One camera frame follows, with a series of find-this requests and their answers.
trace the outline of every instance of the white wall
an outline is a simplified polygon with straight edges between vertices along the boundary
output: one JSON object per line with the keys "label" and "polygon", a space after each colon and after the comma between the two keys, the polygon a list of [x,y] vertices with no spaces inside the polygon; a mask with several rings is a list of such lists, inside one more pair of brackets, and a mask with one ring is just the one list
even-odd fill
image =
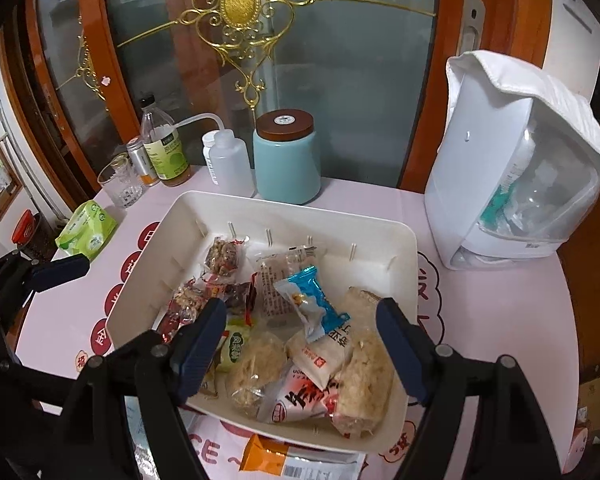
{"label": "white wall", "polygon": [[542,69],[591,101],[600,70],[600,24],[582,0],[553,0]]}
{"label": "white wall", "polygon": [[[4,81],[2,80],[2,75],[0,74],[0,100],[2,101],[2,106],[4,108],[4,112],[6,115],[7,122],[13,131],[16,140],[18,141],[18,145],[22,150],[23,154],[27,158],[27,161],[32,169],[32,172],[42,184],[43,189],[46,190],[49,197],[56,204],[57,208],[67,215],[67,217],[71,216],[71,210],[64,203],[62,198],[58,195],[58,192],[55,190],[54,186],[51,184],[51,181],[46,177],[45,172],[42,170],[42,167],[38,164],[36,157],[33,155],[27,141],[20,129],[18,121],[13,113],[13,108],[9,102],[7,97],[7,92],[4,87]],[[0,136],[4,133],[2,128],[2,124],[0,123]],[[46,205],[44,199],[40,196],[36,188],[31,183],[29,177],[24,171],[24,168],[21,164],[18,164],[18,169],[22,174],[22,178],[25,181],[26,186],[29,188],[30,192],[33,194],[36,203],[42,209],[42,213],[45,217],[50,221],[51,225],[56,224],[56,216],[53,214],[51,209]],[[20,220],[22,214],[27,210],[31,209],[33,213],[36,213],[36,209],[33,205],[33,202],[29,199],[26,191],[23,189],[19,192],[16,199],[11,202],[11,205],[7,209],[7,212],[2,217],[0,221],[0,256],[5,252],[12,250],[14,245],[11,243],[11,235],[13,234],[13,230]]]}

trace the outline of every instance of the wooden door frame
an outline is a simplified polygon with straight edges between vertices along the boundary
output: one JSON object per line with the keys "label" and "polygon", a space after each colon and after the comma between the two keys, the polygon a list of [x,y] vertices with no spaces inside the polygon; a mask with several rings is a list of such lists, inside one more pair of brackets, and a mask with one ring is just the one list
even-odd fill
{"label": "wooden door frame", "polygon": [[78,4],[100,91],[120,139],[129,142],[140,133],[140,123],[120,70],[109,28],[106,0],[78,0]]}
{"label": "wooden door frame", "polygon": [[[423,193],[446,123],[446,60],[456,54],[464,0],[438,0],[436,31],[420,116],[411,136],[401,189]],[[480,48],[542,67],[552,0],[482,0],[486,7]]]}
{"label": "wooden door frame", "polygon": [[23,67],[18,66],[15,59],[18,55],[14,52],[16,49],[14,42],[16,40],[9,41],[10,51],[7,53],[4,30],[6,26],[7,24],[0,30],[0,73],[4,81],[7,98],[13,108],[18,126],[42,171],[44,171],[60,198],[73,211],[82,202],[88,200],[89,197],[84,193],[80,183],[66,166],[64,158],[62,158],[62,154],[55,144],[45,136],[41,136],[39,140],[38,136],[34,133],[33,128],[39,123],[40,111],[36,111],[33,107],[26,111],[24,103],[18,97],[18,92],[22,92],[23,99],[27,99],[28,101],[28,96],[30,96],[30,100],[35,102],[30,88],[27,89],[29,83],[24,81],[26,78],[25,71]]}
{"label": "wooden door frame", "polygon": [[31,55],[36,69],[36,76],[38,77],[38,82],[45,95],[46,103],[56,120],[60,136],[66,143],[69,152],[73,155],[76,164],[84,174],[91,189],[93,189],[94,192],[99,192],[100,184],[98,184],[95,171],[93,171],[90,162],[84,155],[80,143],[78,142],[78,139],[76,139],[74,131],[64,114],[64,109],[62,108],[60,99],[56,93],[55,85],[51,79],[51,73],[46,65],[45,53],[42,47],[42,38],[40,36],[40,26],[38,24],[37,0],[25,0],[25,16],[29,46],[31,48]]}

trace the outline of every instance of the white cloth cover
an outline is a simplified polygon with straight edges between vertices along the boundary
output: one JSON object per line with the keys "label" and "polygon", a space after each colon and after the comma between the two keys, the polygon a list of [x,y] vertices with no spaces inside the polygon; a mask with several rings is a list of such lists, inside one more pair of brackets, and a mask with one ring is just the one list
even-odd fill
{"label": "white cloth cover", "polygon": [[475,70],[482,70],[491,84],[501,92],[540,99],[565,119],[600,156],[600,125],[593,117],[589,102],[583,96],[574,94],[559,79],[531,63],[487,50],[465,52],[447,60],[449,101],[445,130],[458,102],[462,77],[465,73]]}

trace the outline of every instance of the snack package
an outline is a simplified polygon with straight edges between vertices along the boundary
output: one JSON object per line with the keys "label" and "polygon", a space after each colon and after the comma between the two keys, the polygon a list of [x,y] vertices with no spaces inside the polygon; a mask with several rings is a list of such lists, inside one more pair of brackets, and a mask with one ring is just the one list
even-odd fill
{"label": "snack package", "polygon": [[344,436],[371,433],[386,413],[394,380],[394,365],[374,330],[356,333],[351,361],[339,374],[336,406],[331,417]]}
{"label": "snack package", "polygon": [[364,463],[364,454],[294,447],[254,434],[244,448],[240,471],[295,480],[358,480]]}
{"label": "snack package", "polygon": [[[125,397],[126,421],[129,427],[129,433],[134,443],[134,457],[138,464],[138,471],[142,473],[144,480],[160,480],[158,470],[155,466],[154,457],[149,448],[149,442],[144,431],[142,416],[140,414],[140,404],[137,397]],[[178,408],[182,424],[189,433],[194,427],[199,413],[190,408]]]}
{"label": "snack package", "polygon": [[171,342],[181,326],[193,323],[206,305],[208,299],[195,283],[195,278],[189,280],[173,293],[167,312],[156,329],[165,343]]}
{"label": "snack package", "polygon": [[304,336],[312,343],[349,320],[349,314],[337,314],[320,288],[318,269],[308,267],[276,282],[276,290],[296,308],[304,326]]}
{"label": "snack package", "polygon": [[200,290],[206,299],[220,298],[222,300],[226,288],[234,283],[234,278],[205,272],[195,282],[196,289]]}
{"label": "snack package", "polygon": [[227,324],[225,327],[226,340],[220,351],[219,372],[229,372],[238,362],[245,343],[249,340],[251,329],[244,325]]}
{"label": "snack package", "polygon": [[380,299],[368,290],[350,286],[336,305],[336,310],[349,314],[355,326],[371,328],[376,326],[376,308]]}
{"label": "snack package", "polygon": [[286,361],[285,346],[275,335],[270,332],[251,335],[226,378],[227,396],[234,406],[255,418],[264,388],[280,379]]}
{"label": "snack package", "polygon": [[256,300],[256,288],[251,282],[234,283],[225,286],[222,300],[226,305],[227,322],[252,326],[251,314]]}
{"label": "snack package", "polygon": [[295,314],[293,306],[274,288],[284,280],[307,267],[315,266],[316,247],[291,248],[286,253],[256,256],[258,295],[262,298],[260,313],[263,317]]}
{"label": "snack package", "polygon": [[93,260],[111,236],[117,222],[93,200],[74,211],[69,223],[56,238],[56,246],[69,256],[84,254]]}
{"label": "snack package", "polygon": [[271,424],[331,415],[337,390],[337,382],[329,384],[329,388],[318,388],[295,363],[291,363],[278,387],[267,388],[258,421]]}
{"label": "snack package", "polygon": [[216,368],[220,362],[220,355],[216,351],[213,360],[209,364],[209,368],[206,370],[205,376],[202,378],[200,383],[200,394],[216,398],[218,396],[218,388],[216,387]]}
{"label": "snack package", "polygon": [[205,267],[212,274],[231,276],[238,269],[240,247],[244,240],[227,240],[221,236],[214,238],[205,258]]}
{"label": "snack package", "polygon": [[320,390],[349,361],[353,352],[351,322],[334,328],[325,337],[308,343],[301,330],[286,342],[286,352],[293,362]]}

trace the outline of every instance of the pink tablecloth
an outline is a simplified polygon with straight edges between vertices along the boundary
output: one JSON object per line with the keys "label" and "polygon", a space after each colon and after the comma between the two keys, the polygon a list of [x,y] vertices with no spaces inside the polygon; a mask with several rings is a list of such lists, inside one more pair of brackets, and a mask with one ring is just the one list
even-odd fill
{"label": "pink tablecloth", "polygon": [[[75,378],[88,357],[110,351],[104,323],[135,260],[174,200],[190,189],[214,191],[205,168],[186,184],[154,186],[125,212],[112,213],[120,226],[84,278],[39,294],[29,309],[17,354],[24,365]],[[109,210],[101,192],[97,202]],[[578,346],[571,300],[557,256],[513,270],[453,272],[440,264],[424,211],[423,196],[357,182],[325,179],[310,204],[330,210],[397,220],[416,233],[420,251],[418,322],[435,342],[465,357],[487,361],[507,353],[524,370],[564,464],[578,395]],[[66,322],[67,313],[70,322]],[[467,401],[447,479],[462,475],[475,420],[475,399]],[[389,479],[406,454],[422,410],[408,410],[404,433],[387,451],[369,455],[361,478]],[[228,478],[248,434],[203,417],[190,436],[212,480]],[[241,474],[244,478],[268,477]]]}

